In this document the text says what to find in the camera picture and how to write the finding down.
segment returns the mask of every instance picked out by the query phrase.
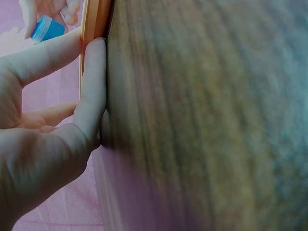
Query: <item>wooden stick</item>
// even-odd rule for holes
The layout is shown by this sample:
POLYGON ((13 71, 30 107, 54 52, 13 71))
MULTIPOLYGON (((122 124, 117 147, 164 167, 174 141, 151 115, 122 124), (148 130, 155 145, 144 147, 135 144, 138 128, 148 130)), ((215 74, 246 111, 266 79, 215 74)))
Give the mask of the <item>wooden stick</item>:
POLYGON ((81 79, 84 72, 85 51, 94 39, 103 36, 109 16, 111 0, 85 0, 81 21, 82 53, 79 60, 79 98, 81 79))

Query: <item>hand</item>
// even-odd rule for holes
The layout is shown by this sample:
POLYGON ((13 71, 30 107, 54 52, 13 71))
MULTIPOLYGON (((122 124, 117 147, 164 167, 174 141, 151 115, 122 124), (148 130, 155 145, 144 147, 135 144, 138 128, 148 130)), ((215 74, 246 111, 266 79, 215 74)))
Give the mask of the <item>hand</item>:
POLYGON ((80 0, 19 0, 19 3, 26 26, 26 39, 31 37, 38 18, 43 15, 52 17, 65 27, 74 26, 78 22, 77 12, 80 10, 80 0))
POLYGON ((74 30, 0 58, 1 228, 6 224, 10 229, 22 215, 81 175, 91 151, 98 147, 106 106, 102 38, 87 46, 77 106, 67 103, 22 112, 23 87, 66 66, 80 51, 79 30, 74 30), (72 114, 73 123, 54 127, 72 114))

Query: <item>blue bottle cap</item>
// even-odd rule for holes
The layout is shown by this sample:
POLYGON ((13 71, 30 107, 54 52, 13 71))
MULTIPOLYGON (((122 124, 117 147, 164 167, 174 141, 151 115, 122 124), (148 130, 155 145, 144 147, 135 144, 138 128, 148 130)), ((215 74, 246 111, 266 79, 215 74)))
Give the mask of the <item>blue bottle cap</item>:
POLYGON ((65 26, 44 15, 37 23, 31 39, 42 42, 64 34, 65 26))

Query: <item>pink surface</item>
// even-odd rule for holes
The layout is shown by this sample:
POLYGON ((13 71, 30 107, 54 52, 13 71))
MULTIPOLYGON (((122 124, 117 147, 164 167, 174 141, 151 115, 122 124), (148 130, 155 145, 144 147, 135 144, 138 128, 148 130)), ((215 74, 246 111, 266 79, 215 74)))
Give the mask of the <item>pink surface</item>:
MULTIPOLYGON (((0 34, 12 27, 23 28, 18 1, 1 0, 0 34)), ((66 68, 41 79, 23 91, 24 110, 78 100, 78 60, 66 68)), ((39 207, 23 216, 14 231, 102 231, 95 188, 93 162, 85 173, 51 196, 39 207)))

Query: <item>wood grain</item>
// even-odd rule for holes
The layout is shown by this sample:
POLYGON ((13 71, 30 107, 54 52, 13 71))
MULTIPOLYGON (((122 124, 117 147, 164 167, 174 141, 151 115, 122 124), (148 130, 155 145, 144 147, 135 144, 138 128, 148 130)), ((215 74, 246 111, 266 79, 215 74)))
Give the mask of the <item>wood grain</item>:
POLYGON ((93 157, 107 231, 308 230, 307 13, 116 0, 93 157))

